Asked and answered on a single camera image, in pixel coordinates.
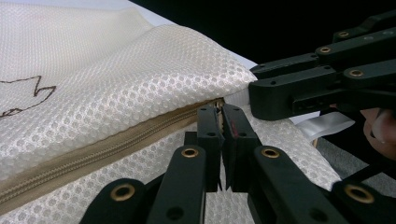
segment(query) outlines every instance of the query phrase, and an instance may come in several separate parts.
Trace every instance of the black background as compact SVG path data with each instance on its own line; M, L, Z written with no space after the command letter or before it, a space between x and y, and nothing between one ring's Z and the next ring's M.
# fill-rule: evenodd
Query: black background
M254 63L313 52L332 35L396 9L395 1L132 0Z

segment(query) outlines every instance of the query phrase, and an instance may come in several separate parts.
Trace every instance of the red marking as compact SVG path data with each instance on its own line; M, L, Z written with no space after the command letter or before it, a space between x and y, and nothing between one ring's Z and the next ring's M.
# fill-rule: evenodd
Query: red marking
M238 131L236 130L235 123L231 120L231 131L235 137L239 137Z

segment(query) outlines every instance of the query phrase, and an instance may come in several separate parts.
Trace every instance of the screw hole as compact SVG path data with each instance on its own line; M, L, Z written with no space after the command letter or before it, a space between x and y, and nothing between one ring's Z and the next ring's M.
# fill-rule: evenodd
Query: screw hole
M363 72L361 70L351 70L349 74L353 77L360 77L363 75Z
M369 191L359 186L346 185L344 191L350 198L360 203L373 203L374 196Z
M331 49L329 49L329 48L327 48L327 47L321 48L321 49L320 49L320 52L322 52L322 53L328 53L328 52L330 52L330 51L331 51Z
M134 186L123 184L116 186L111 190L110 197L116 202L122 202L134 196Z
M278 158L279 152L271 148L265 148L262 150L262 155L268 158Z
M345 36L349 36L349 33L344 31L344 32L338 33L338 35L341 37L345 37Z
M194 158L198 156L198 150L194 148L187 148L181 151L181 155L187 158Z

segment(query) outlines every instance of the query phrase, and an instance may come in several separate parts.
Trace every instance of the white mesh fabric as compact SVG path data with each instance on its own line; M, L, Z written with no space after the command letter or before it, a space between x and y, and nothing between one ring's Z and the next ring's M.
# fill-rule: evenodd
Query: white mesh fabric
M0 3L0 180L255 77L189 28Z
M262 143L283 149L314 184L329 190L332 183L340 180L289 119L258 120L252 117L248 106L242 108ZM1 216L1 223L79 223L96 194L111 181L127 177L148 183L165 172L173 152L183 145L186 131L196 131L196 124ZM247 195L231 191L207 193L205 223L254 223Z

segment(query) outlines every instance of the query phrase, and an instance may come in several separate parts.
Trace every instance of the mesh laundry bag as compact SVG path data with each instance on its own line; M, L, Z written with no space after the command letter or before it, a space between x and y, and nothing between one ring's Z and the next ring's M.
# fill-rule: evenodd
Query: mesh laundry bag
M78 223L107 183L163 174L196 108L256 78L222 46L133 7L0 3L1 223ZM284 149L314 183L339 180L288 119L243 107L262 143ZM251 223L246 195L208 193L206 223Z

